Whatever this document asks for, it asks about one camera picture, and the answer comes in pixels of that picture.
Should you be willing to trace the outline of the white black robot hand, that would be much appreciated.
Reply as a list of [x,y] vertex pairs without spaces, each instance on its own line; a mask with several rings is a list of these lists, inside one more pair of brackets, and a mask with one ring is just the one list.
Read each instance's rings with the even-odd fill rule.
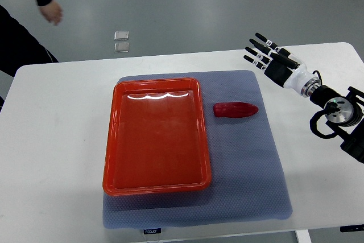
[[249,42],[260,52],[265,55],[270,55],[272,60],[262,53],[253,50],[250,47],[245,47],[245,50],[254,55],[261,61],[270,61],[268,65],[253,59],[247,55],[243,58],[255,65],[259,69],[265,69],[264,74],[274,83],[283,88],[291,88],[293,90],[306,90],[308,85],[313,82],[313,74],[307,71],[307,66],[304,63],[298,63],[289,58],[291,54],[286,49],[279,47],[276,43],[269,40],[262,34],[256,32],[255,36],[263,42],[257,42],[254,39],[249,39]]

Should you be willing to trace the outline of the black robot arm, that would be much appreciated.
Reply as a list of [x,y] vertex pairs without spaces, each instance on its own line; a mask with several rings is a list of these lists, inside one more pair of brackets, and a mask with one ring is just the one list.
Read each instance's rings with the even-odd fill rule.
[[276,85],[292,89],[321,108],[310,119],[311,132],[322,139],[339,136],[341,150],[363,163],[363,92],[348,87],[342,96],[322,83],[318,70],[309,72],[305,63],[260,33],[246,47],[244,59],[262,70]]

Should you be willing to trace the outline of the person's bare hand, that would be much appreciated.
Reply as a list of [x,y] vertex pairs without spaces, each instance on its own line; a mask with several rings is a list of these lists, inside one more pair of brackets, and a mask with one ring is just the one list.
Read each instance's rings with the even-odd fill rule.
[[44,6],[39,6],[38,9],[49,23],[57,26],[62,21],[63,9],[56,0],[52,0]]

